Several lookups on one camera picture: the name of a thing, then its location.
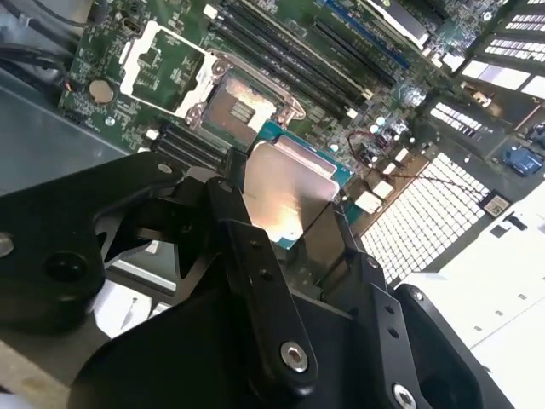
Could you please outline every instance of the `electronic component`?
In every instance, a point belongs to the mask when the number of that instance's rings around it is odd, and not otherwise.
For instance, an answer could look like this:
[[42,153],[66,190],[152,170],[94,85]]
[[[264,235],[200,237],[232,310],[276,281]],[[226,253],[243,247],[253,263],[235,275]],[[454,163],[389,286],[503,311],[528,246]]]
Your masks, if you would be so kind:
[[274,31],[267,21],[244,3],[232,3],[212,19],[215,29],[229,42],[259,62],[274,76],[298,89],[339,119],[364,101],[351,81],[317,60],[297,42]]
[[97,104],[109,104],[115,93],[112,86],[105,79],[95,79],[89,84],[89,93]]
[[320,19],[314,20],[313,30],[341,54],[347,55],[348,58],[356,60],[359,64],[371,71],[386,86],[391,87],[395,84],[395,80],[391,75],[382,70],[375,62],[365,57],[350,43],[347,43],[347,41],[341,38],[332,28],[327,26]]
[[227,74],[204,112],[204,121],[233,135],[247,147],[276,112],[273,101],[242,79]]
[[392,26],[401,35],[408,37],[420,49],[429,39],[427,28],[423,26],[412,14],[401,7],[395,0],[378,2],[369,0],[369,4],[378,9],[385,19],[392,19]]
[[388,55],[395,62],[400,64],[403,68],[409,68],[409,63],[407,60],[391,45],[383,41],[381,38],[376,36],[374,33],[367,30],[361,25],[361,23],[356,18],[354,12],[348,11],[344,6],[342,6],[336,0],[326,0],[325,4],[333,10],[341,19],[343,19],[348,25],[350,25],[354,30],[359,32],[363,38],[375,45],[380,51],[385,55]]

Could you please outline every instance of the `dimm slot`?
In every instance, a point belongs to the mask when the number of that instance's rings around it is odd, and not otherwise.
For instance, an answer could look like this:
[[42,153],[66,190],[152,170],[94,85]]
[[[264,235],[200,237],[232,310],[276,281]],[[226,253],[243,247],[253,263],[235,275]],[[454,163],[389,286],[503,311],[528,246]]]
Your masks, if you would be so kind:
[[382,70],[375,62],[366,58],[359,50],[339,36],[333,29],[327,26],[323,21],[316,19],[313,23],[313,30],[323,39],[328,40],[336,50],[341,54],[346,55],[352,60],[356,60],[369,71],[371,71],[378,79],[380,79],[388,87],[393,87],[396,84],[395,79]]
[[225,7],[230,13],[236,14],[241,20],[245,20],[253,27],[256,34],[259,32],[267,41],[274,44],[284,54],[297,61],[297,64],[304,67],[315,78],[322,78],[330,86],[335,87],[336,92],[341,92],[353,102],[359,105],[365,101],[362,93],[355,89],[350,83],[338,73],[320,64],[312,55],[308,54],[302,47],[291,41],[281,32],[273,30],[262,16],[249,8],[244,3],[231,3]]
[[375,45],[380,49],[385,55],[390,57],[392,60],[400,64],[404,69],[410,68],[409,62],[398,52],[391,50],[386,43],[384,43],[380,38],[376,37],[372,32],[364,28],[359,21],[357,21],[351,13],[348,12],[343,6],[336,2],[336,0],[326,0],[325,5],[332,9],[335,14],[341,17],[348,25],[350,25],[356,32],[361,34],[363,38],[368,40],[370,43]]
[[264,48],[271,57],[274,57],[281,63],[284,63],[294,73],[297,73],[302,78],[305,78],[310,84],[313,84],[314,87],[320,89],[323,94],[331,98],[331,100],[342,106],[355,106],[350,98],[344,94],[342,89],[339,89],[334,84],[324,80],[323,78],[316,78],[313,72],[309,72],[305,65],[302,65],[298,60],[294,59],[292,55],[287,55],[282,49],[267,41],[267,38],[260,36],[259,33],[255,33],[247,26],[241,24],[242,19],[228,13],[224,13],[223,16],[224,24],[228,24],[233,30],[240,32],[246,37],[251,37],[256,43],[262,46],[262,48]]
[[278,79],[282,80],[290,87],[297,89],[300,93],[313,100],[317,105],[324,108],[337,119],[346,117],[346,112],[343,111],[342,107],[331,104],[330,99],[322,95],[317,89],[312,87],[312,85],[303,83],[300,78],[286,70],[278,61],[273,61],[270,57],[267,57],[267,52],[256,43],[253,38],[241,36],[240,33],[236,33],[221,21],[213,20],[212,24],[219,35],[243,50],[251,60],[257,61]]

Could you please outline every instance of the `black mechanical arm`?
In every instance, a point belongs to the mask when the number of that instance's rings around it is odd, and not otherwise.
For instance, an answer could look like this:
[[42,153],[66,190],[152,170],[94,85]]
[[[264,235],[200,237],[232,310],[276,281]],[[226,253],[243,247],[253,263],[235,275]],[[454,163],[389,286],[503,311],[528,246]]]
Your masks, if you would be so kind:
[[119,257],[173,243],[191,296],[100,348],[69,407],[503,409],[426,295],[388,288],[328,208],[341,250],[321,301],[291,291],[241,194],[244,158],[184,176],[141,153],[0,199],[0,323],[75,331]]

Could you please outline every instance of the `ventilation grille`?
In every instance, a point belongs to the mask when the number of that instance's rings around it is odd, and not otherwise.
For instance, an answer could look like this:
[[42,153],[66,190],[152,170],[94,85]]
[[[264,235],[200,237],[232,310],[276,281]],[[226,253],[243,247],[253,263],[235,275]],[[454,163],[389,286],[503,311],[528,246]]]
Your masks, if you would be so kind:
[[384,268],[387,282],[424,270],[485,213],[478,203],[490,192],[446,155],[429,164],[365,232],[365,249]]

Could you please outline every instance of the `ram slot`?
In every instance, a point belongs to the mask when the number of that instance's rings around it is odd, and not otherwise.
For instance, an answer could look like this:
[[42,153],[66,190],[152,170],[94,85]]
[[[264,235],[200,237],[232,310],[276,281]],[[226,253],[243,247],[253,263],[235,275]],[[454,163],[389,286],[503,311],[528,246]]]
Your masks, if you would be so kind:
[[367,41],[375,45],[384,55],[387,55],[392,60],[397,62],[404,69],[410,68],[409,62],[395,49],[388,47],[388,44],[385,43],[382,39],[378,38],[375,34],[363,27],[360,22],[354,18],[353,13],[351,13],[344,6],[341,6],[336,0],[326,0],[325,4],[333,10],[333,12],[340,17],[345,23],[347,23],[352,29],[358,32],[361,37],[365,38]]
[[324,22],[316,19],[313,24],[313,30],[324,40],[328,41],[339,53],[345,55],[351,60],[355,60],[367,70],[372,72],[379,80],[381,80],[388,87],[393,87],[396,83],[395,79],[381,69],[375,62],[366,58],[359,50],[341,38],[336,32],[334,32]]
[[223,159],[223,153],[199,139],[187,130],[173,124],[161,127],[158,148],[176,155],[182,163],[216,169]]
[[235,32],[231,27],[223,24],[224,21],[213,20],[213,27],[217,33],[224,37],[229,43],[245,52],[245,54],[260,66],[266,68],[272,75],[288,84],[299,93],[305,95],[317,105],[320,105],[327,112],[338,119],[346,117],[347,111],[336,104],[332,104],[330,98],[316,89],[314,86],[296,76],[293,72],[286,69],[282,61],[274,60],[268,55],[267,51],[258,44],[253,37],[247,37],[240,32]]
[[353,104],[359,105],[364,102],[363,90],[355,89],[352,84],[346,81],[334,70],[321,64],[314,56],[310,55],[303,47],[292,41],[287,35],[274,30],[259,13],[243,3],[232,3],[224,8],[237,20],[244,21],[251,26],[253,36],[262,37],[265,41],[273,44],[279,53],[284,55],[286,61],[293,63],[305,70],[304,75],[312,78],[315,82],[327,84],[337,95],[345,95]]
[[293,73],[296,73],[301,78],[305,78],[314,87],[321,90],[324,95],[327,95],[332,101],[341,106],[352,106],[352,101],[343,93],[341,89],[338,89],[334,84],[323,80],[322,78],[316,78],[312,72],[309,72],[299,61],[291,58],[291,55],[287,55],[282,49],[276,47],[270,43],[266,38],[256,35],[247,26],[241,24],[241,19],[237,19],[232,14],[224,14],[224,24],[230,26],[235,32],[240,32],[246,37],[251,37],[256,43],[258,43],[267,53],[274,59],[281,61],[288,67]]

